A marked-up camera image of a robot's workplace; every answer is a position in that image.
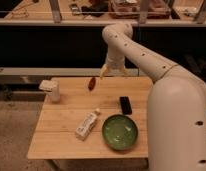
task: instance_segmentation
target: concrete floor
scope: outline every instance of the concrete floor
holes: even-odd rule
[[[52,171],[43,160],[28,160],[27,152],[43,104],[39,92],[14,92],[4,100],[0,91],[0,171]],[[147,171],[144,160],[59,160],[66,171]]]

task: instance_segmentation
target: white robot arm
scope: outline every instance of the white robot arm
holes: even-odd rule
[[[147,102],[150,171],[206,171],[206,84],[132,41],[132,33],[130,24],[103,29],[108,53],[100,76],[111,69],[127,74],[127,57],[152,79]]]

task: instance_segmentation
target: small brown object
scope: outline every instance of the small brown object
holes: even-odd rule
[[[96,78],[92,77],[88,84],[89,91],[92,91],[96,85]]]

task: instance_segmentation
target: black remote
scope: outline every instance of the black remote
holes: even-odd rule
[[[121,105],[121,108],[122,108],[122,113],[124,115],[132,114],[130,100],[127,96],[120,97],[120,105]]]

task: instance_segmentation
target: green bowl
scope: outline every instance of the green bowl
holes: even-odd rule
[[[116,114],[108,117],[102,127],[106,144],[114,150],[131,148],[138,137],[138,128],[129,117]]]

